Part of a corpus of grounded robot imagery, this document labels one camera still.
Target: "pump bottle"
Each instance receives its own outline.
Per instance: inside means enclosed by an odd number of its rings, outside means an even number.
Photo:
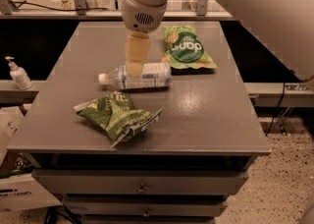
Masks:
[[[120,90],[167,87],[170,85],[171,68],[168,63],[147,63],[139,77],[131,77],[127,75],[126,66],[123,65],[108,74],[100,74],[98,80],[101,84]]]
[[[28,89],[32,86],[32,82],[27,75],[27,72],[22,67],[19,67],[14,60],[14,57],[7,56],[6,60],[9,62],[11,69],[10,76],[20,89]]]

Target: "floor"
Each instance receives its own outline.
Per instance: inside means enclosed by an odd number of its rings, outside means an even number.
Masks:
[[[266,132],[269,113],[258,112]],[[249,179],[216,224],[297,224],[314,193],[313,112],[296,110],[287,118],[283,136],[276,124],[268,135],[269,156],[258,157],[250,167]],[[0,212],[2,224],[41,224],[47,209]],[[58,224],[71,223],[58,217]]]

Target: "table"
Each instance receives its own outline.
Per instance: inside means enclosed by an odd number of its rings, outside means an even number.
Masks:
[[[209,223],[248,179],[254,159],[270,153],[220,24],[188,23],[218,69],[131,92],[138,108],[164,107],[147,131],[110,149],[105,134],[76,115],[75,105],[113,91],[95,77],[124,64],[129,34],[121,22],[83,22],[8,146],[26,154],[33,177],[83,223]],[[150,38],[147,61],[159,62],[161,29]]]

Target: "drawer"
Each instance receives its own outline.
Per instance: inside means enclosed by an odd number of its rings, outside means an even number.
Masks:
[[[248,179],[229,171],[35,170],[32,176],[52,194],[235,195]]]
[[[215,217],[227,208],[223,200],[204,196],[65,196],[63,204],[75,214],[119,216]]]
[[[133,217],[84,215],[83,224],[215,224],[215,219],[204,217]]]

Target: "plastic bottle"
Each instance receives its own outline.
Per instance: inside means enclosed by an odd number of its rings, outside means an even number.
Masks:
[[[6,60],[9,62],[11,69],[10,76],[20,89],[28,89],[32,86],[32,82],[27,75],[27,72],[22,67],[19,67],[14,60],[14,57],[7,56]]]
[[[108,74],[100,74],[98,80],[101,84],[112,85],[118,89],[167,87],[170,85],[171,68],[168,63],[144,64],[140,77],[127,75],[126,66],[119,66]]]

